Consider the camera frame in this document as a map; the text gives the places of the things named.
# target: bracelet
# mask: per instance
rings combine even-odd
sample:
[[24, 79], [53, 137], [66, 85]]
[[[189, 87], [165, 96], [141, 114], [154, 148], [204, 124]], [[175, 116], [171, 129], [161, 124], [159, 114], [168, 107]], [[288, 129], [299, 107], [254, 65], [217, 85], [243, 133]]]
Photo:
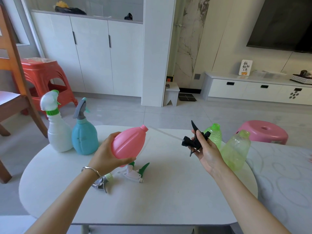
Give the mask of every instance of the bracelet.
[[101, 186], [101, 185], [103, 185], [104, 179], [103, 179], [103, 177], [99, 174], [99, 172], [96, 169], [91, 168], [91, 167], [83, 167], [81, 169], [81, 172], [83, 172], [84, 169], [92, 169], [99, 176], [99, 178], [101, 178], [101, 182], [99, 184], [93, 183], [94, 186]]

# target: black tv screen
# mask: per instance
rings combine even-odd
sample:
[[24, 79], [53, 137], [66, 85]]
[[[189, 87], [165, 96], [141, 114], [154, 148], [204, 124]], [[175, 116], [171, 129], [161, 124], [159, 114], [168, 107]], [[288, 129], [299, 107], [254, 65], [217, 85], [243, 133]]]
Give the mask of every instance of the black tv screen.
[[265, 0], [247, 46], [312, 53], [312, 0]]

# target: red stool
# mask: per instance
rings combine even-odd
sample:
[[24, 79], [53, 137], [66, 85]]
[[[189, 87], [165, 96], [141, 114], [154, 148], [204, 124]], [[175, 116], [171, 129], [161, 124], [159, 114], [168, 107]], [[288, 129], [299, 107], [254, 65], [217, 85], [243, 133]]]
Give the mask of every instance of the red stool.
[[[41, 97], [51, 90], [58, 90], [60, 92], [57, 98], [57, 101], [60, 103], [59, 108], [70, 102], [73, 102], [75, 106], [78, 105], [78, 101], [74, 97], [66, 75], [56, 60], [34, 57], [21, 59], [21, 64], [26, 80], [34, 85], [29, 91], [38, 111], [42, 111], [40, 108]], [[55, 78], [61, 79], [65, 86], [51, 83], [51, 80]]]
[[247, 130], [250, 133], [251, 141], [286, 144], [287, 132], [281, 127], [266, 121], [247, 121], [237, 131]]

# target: tv stand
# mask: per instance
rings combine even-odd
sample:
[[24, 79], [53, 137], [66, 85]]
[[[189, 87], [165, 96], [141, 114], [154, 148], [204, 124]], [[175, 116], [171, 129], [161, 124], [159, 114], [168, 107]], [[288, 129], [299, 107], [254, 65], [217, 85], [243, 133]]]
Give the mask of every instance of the tv stand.
[[201, 76], [205, 77], [201, 91], [205, 100], [216, 97], [312, 105], [312, 85], [291, 81], [290, 75], [239, 79], [239, 75], [204, 72]]

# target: white spray bottle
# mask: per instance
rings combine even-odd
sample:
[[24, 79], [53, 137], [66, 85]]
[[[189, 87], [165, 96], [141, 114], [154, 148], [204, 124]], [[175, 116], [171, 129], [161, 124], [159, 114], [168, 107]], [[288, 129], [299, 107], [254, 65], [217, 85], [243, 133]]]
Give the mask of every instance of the white spray bottle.
[[41, 110], [46, 111], [50, 124], [48, 129], [48, 139], [57, 152], [65, 152], [73, 147], [71, 141], [71, 128], [64, 122], [58, 109], [57, 97], [59, 91], [52, 90], [41, 98]]

